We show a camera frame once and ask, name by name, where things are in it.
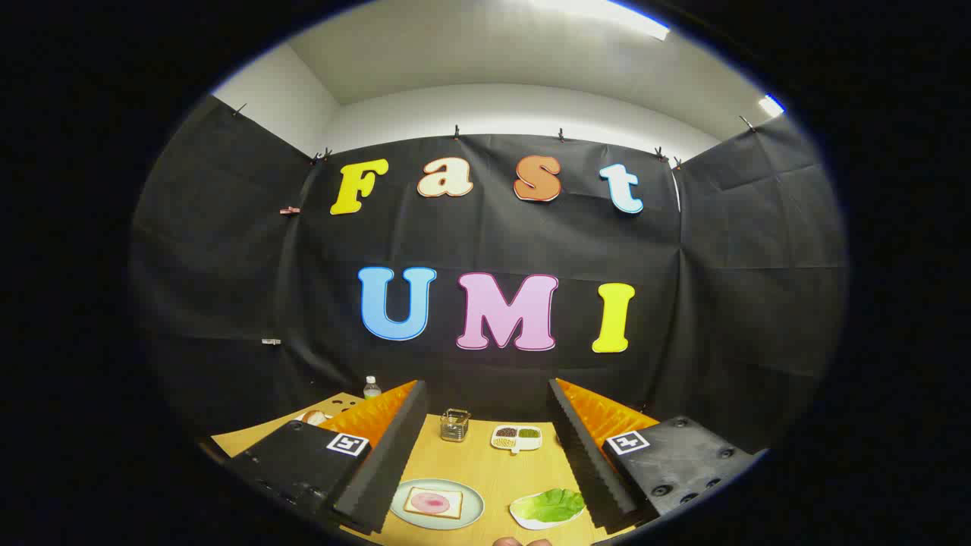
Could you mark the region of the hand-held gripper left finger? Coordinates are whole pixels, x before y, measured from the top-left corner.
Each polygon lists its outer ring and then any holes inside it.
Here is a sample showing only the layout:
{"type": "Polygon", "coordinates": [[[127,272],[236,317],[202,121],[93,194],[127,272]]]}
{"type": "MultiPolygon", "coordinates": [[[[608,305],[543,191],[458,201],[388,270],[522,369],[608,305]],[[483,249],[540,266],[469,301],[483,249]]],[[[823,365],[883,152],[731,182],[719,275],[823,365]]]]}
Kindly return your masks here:
{"type": "Polygon", "coordinates": [[[428,412],[428,388],[409,381],[333,419],[292,419],[230,457],[226,469],[322,529],[380,532],[428,412]]]}

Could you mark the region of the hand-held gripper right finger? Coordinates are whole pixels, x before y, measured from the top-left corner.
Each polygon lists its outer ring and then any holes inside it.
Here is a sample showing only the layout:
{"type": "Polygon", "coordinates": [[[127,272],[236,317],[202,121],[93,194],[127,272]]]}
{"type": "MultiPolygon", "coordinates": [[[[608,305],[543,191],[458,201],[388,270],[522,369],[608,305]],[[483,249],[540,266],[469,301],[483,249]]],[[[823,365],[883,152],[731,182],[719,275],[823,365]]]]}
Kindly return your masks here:
{"type": "Polygon", "coordinates": [[[548,411],[593,524],[608,532],[683,512],[759,459],[696,419],[659,421],[559,378],[548,411]]]}

